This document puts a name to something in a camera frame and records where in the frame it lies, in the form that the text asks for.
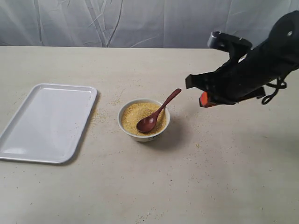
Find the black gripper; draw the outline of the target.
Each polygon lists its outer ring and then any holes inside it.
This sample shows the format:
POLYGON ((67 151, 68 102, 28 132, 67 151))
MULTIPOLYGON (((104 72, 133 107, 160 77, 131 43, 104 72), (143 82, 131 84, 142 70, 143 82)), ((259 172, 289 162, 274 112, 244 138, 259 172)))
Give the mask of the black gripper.
POLYGON ((202 74, 190 74, 185 79, 187 89, 197 88, 202 90, 199 98, 199 105, 202 108, 209 108, 217 105, 235 105, 244 100, 265 97, 265 90, 259 87, 243 96, 229 97, 226 90, 233 90, 229 87, 230 77, 226 76, 223 66, 217 70, 202 74))

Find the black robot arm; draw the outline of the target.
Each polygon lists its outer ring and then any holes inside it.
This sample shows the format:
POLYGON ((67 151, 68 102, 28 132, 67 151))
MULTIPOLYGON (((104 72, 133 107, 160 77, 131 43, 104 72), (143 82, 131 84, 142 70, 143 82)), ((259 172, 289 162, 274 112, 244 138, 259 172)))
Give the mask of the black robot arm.
POLYGON ((285 78, 299 68, 299 12, 282 16, 256 47, 219 31, 211 33, 208 46, 227 52, 229 60, 213 72, 190 74, 185 79, 187 89, 203 91, 199 105, 234 105, 252 98, 265 105, 287 87, 285 78))

